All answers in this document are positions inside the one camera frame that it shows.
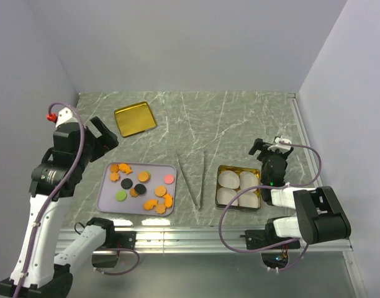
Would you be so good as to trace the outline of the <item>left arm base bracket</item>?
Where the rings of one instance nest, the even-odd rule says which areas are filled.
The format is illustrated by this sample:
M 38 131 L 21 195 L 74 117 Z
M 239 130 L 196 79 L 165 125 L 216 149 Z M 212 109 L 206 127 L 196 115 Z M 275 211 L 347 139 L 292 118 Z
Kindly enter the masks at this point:
M 137 233 L 134 231 L 118 231 L 115 233 L 113 241 L 96 249 L 91 262 L 95 268 L 112 269 L 118 265 L 120 255 L 127 251 L 121 248 L 134 250 Z

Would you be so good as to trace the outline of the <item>pink macaron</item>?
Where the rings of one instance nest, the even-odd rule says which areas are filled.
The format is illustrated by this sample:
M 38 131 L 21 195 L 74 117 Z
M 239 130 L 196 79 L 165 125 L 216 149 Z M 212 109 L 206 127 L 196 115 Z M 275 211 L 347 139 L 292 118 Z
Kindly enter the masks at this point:
M 172 184 L 175 181 L 175 176 L 172 174 L 167 174 L 163 179 L 165 184 Z

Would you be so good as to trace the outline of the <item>metal tongs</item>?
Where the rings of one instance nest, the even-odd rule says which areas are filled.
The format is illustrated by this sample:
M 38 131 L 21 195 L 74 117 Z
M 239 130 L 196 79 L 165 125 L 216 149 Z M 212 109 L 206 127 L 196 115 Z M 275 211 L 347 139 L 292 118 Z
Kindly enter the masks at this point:
M 196 150 L 190 153 L 176 151 L 181 174 L 197 211 L 202 209 L 206 176 L 206 153 Z

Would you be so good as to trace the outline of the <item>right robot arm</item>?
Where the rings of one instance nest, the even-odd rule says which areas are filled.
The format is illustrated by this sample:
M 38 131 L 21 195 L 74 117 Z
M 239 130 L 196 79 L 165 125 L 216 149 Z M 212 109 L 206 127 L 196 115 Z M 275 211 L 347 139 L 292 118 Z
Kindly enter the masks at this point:
M 332 187 L 310 188 L 284 181 L 287 158 L 295 147 L 306 146 L 293 145 L 282 137 L 276 137 L 273 143 L 257 138 L 248 152 L 249 155 L 259 153 L 262 200 L 270 206 L 295 211 L 292 216 L 269 219 L 263 241 L 278 248 L 292 238 L 302 239 L 308 245 L 349 238 L 350 221 Z

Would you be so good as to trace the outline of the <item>black white sandwich cookie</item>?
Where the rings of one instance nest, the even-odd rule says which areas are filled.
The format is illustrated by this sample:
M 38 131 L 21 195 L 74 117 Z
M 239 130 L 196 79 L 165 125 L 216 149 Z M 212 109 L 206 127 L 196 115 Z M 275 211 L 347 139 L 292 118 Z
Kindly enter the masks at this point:
M 134 188 L 138 195 L 144 195 L 147 191 L 146 186 L 143 184 L 136 184 Z

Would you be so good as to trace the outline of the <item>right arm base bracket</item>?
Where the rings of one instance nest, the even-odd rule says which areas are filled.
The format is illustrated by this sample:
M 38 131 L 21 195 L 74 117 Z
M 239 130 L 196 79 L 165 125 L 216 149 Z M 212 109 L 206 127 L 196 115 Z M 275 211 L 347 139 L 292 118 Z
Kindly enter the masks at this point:
M 240 236 L 245 239 L 247 250 L 261 249 L 273 245 L 261 253 L 263 264 L 268 269 L 280 271 L 289 266 L 289 251 L 301 248 L 299 240 L 293 240 L 291 237 L 280 238 L 274 230 L 245 230 Z

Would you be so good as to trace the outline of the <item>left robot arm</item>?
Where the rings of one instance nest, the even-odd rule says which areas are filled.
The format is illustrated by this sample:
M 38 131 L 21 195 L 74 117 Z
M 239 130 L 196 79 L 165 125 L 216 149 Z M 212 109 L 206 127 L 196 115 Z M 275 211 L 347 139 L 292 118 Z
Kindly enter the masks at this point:
M 0 296 L 66 297 L 75 271 L 93 251 L 116 244 L 113 221 L 94 217 L 79 238 L 63 253 L 55 254 L 63 219 L 85 168 L 119 144 L 99 117 L 93 117 L 91 123 L 99 137 L 74 117 L 57 119 L 53 146 L 32 172 L 24 242 L 13 272 L 0 281 Z

